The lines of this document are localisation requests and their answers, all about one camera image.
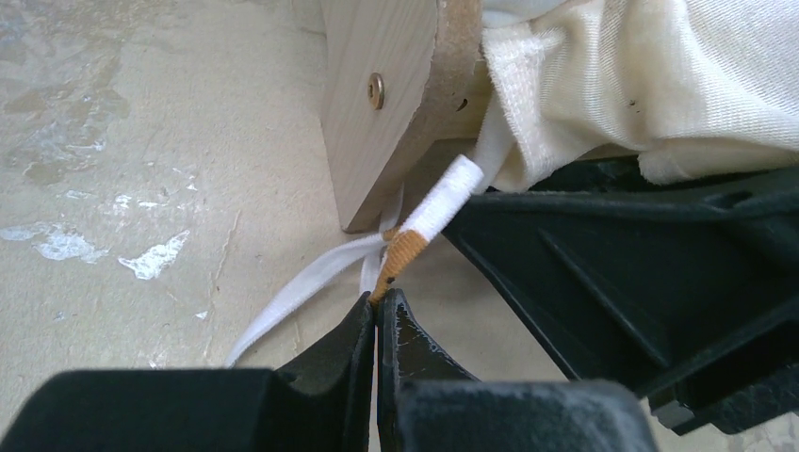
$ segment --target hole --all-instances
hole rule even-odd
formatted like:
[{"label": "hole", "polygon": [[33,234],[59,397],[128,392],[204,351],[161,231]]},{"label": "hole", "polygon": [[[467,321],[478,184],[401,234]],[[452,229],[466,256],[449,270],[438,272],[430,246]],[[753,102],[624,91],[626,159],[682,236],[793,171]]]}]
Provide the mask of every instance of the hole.
[{"label": "hole", "polygon": [[710,195],[704,199],[705,203],[718,207],[720,209],[734,209],[736,205],[752,198],[752,192],[749,191],[735,191],[732,193],[720,193],[718,195]]},{"label": "hole", "polygon": [[291,372],[278,372],[277,375],[286,383],[293,383],[297,380],[297,374],[292,374]]}]

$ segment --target brass bolt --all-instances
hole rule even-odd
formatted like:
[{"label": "brass bolt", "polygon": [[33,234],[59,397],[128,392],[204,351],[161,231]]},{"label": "brass bolt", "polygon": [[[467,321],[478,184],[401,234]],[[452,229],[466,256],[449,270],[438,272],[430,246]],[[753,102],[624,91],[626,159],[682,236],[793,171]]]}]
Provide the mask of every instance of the brass bolt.
[{"label": "brass bolt", "polygon": [[383,77],[378,73],[372,73],[369,76],[369,85],[367,87],[367,96],[372,108],[379,110],[383,108],[385,101],[385,86],[383,85]]}]

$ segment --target black plastic part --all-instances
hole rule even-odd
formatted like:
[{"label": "black plastic part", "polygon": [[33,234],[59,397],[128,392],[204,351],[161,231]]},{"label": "black plastic part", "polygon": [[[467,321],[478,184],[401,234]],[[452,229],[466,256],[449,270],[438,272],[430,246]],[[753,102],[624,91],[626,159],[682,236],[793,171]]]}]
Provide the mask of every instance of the black plastic part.
[{"label": "black plastic part", "polygon": [[634,395],[603,381],[479,382],[416,323],[399,290],[379,314],[384,451],[656,450]]},{"label": "black plastic part", "polygon": [[445,236],[568,378],[651,396],[678,433],[799,409],[799,168],[661,187],[578,162],[473,197]]},{"label": "black plastic part", "polygon": [[27,401],[0,450],[363,452],[374,339],[372,309],[362,298],[277,371],[61,374]]}]

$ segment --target wooden leg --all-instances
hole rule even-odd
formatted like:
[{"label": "wooden leg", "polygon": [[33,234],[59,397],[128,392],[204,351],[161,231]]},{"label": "wooden leg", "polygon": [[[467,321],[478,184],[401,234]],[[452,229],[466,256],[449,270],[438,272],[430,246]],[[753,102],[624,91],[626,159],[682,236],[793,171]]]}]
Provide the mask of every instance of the wooden leg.
[{"label": "wooden leg", "polygon": [[[368,228],[463,105],[480,0],[322,0],[328,40],[321,124],[341,227]],[[383,105],[369,79],[383,80]],[[372,95],[377,95],[372,87]]]}]

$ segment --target concrete floor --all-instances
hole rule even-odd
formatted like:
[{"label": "concrete floor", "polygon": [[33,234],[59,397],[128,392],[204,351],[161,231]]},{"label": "concrete floor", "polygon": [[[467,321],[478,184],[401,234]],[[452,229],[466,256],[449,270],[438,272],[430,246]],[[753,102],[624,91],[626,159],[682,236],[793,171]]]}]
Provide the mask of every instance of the concrete floor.
[{"label": "concrete floor", "polygon": [[[61,370],[219,365],[348,239],[318,125],[325,64],[287,0],[0,2],[0,431]],[[244,365],[303,351],[357,285],[353,269]],[[478,377],[563,378],[448,243],[397,286]],[[662,450],[799,450],[795,415],[734,437],[653,429]]]}]

